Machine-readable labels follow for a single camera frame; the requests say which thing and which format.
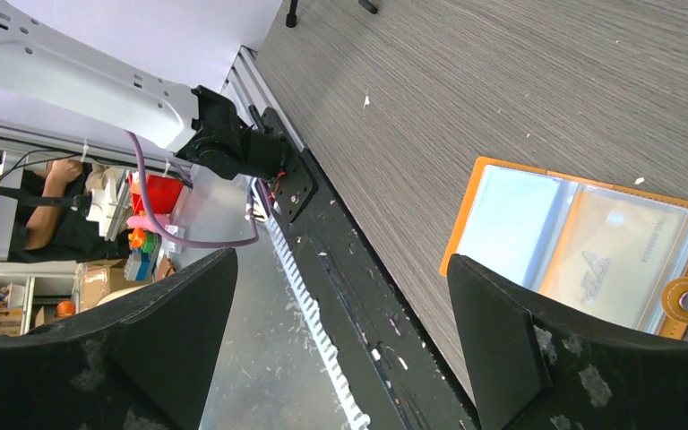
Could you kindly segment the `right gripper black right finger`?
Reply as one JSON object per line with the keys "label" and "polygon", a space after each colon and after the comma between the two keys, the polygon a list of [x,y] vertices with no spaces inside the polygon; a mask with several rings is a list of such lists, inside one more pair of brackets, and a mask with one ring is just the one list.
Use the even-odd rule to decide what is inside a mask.
{"label": "right gripper black right finger", "polygon": [[485,429],[688,429],[688,342],[627,329],[451,257],[447,281]]}

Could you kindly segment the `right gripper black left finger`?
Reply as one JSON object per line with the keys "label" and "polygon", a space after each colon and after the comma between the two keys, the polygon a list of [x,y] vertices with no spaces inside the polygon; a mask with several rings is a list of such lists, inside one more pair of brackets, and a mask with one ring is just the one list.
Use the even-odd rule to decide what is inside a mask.
{"label": "right gripper black left finger", "polygon": [[18,337],[0,336],[0,429],[195,429],[237,286],[224,249]]}

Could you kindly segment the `gold credit card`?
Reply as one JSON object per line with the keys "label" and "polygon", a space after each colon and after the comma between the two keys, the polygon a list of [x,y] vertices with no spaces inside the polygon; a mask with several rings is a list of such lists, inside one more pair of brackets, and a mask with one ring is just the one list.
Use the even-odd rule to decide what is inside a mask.
{"label": "gold credit card", "polygon": [[572,199],[538,292],[642,331],[687,229],[687,208],[586,185]]}

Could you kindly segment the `orange card holder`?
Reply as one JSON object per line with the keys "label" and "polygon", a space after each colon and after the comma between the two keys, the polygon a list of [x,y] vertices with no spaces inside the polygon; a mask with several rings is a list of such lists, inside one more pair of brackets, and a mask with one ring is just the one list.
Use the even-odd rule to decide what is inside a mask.
{"label": "orange card holder", "polygon": [[480,157],[445,256],[583,313],[681,339],[688,201]]}

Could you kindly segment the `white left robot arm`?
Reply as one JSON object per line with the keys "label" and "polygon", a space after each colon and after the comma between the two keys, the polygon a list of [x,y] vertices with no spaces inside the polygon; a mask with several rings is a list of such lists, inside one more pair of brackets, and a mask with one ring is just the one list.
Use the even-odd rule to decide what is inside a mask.
{"label": "white left robot arm", "polygon": [[224,179],[273,179],[292,159],[286,138],[245,125],[217,92],[146,73],[6,1],[0,1],[0,89],[122,128]]}

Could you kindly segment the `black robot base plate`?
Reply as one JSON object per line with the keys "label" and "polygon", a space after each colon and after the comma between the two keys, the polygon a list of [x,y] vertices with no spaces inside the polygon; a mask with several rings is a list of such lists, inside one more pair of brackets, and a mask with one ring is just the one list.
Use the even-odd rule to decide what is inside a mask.
{"label": "black robot base plate", "polygon": [[367,429],[477,429],[477,412],[309,150],[274,183],[288,242]]}

